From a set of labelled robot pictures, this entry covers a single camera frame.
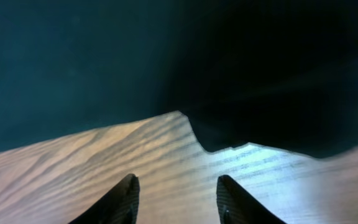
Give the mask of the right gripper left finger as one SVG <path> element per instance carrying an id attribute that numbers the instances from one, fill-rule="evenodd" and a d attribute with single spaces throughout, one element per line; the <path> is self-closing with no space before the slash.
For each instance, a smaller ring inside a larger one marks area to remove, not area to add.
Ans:
<path id="1" fill-rule="evenodd" d="M 136 224 L 139 194 L 139 178 L 128 174 L 69 224 Z"/>

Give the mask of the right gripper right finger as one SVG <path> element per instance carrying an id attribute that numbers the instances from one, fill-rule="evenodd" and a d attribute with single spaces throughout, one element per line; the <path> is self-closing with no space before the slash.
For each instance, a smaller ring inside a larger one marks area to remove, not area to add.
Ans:
<path id="1" fill-rule="evenodd" d="M 229 175 L 218 177 L 216 203 L 221 224 L 285 224 Z"/>

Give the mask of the black t-shirt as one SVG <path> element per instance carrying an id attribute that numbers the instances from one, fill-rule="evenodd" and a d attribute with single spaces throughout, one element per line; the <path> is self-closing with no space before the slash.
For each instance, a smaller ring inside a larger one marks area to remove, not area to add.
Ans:
<path id="1" fill-rule="evenodd" d="M 208 152 L 358 146 L 358 0 L 0 0 L 0 152 L 172 111 Z"/>

